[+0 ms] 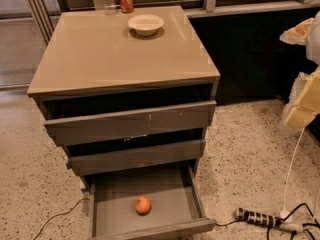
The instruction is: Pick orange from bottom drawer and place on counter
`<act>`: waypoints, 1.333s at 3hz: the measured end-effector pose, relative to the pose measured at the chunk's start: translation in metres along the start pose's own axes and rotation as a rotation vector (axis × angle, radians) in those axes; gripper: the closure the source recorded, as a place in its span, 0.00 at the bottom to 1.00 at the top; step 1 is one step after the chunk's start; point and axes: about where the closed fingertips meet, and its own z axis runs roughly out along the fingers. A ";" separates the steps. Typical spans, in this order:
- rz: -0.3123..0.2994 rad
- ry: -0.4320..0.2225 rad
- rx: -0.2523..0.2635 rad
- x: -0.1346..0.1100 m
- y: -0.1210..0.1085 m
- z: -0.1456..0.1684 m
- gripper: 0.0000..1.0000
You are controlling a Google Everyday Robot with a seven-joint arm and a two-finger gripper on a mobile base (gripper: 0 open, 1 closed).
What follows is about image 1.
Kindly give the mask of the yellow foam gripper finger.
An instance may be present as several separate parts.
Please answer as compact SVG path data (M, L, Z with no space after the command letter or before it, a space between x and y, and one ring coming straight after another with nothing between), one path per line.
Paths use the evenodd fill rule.
M313 18L309 18L300 22L295 27L292 27L284 31L280 35L279 39L282 42L291 44L291 45L305 45L309 28L312 22L313 22Z
M320 113L320 71L300 72L295 79L284 112L284 123L291 129L303 129Z

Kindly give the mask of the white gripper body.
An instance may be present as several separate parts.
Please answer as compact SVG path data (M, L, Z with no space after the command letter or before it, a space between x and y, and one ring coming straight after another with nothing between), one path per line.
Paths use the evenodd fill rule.
M306 38L306 57L320 65L320 11L313 19Z

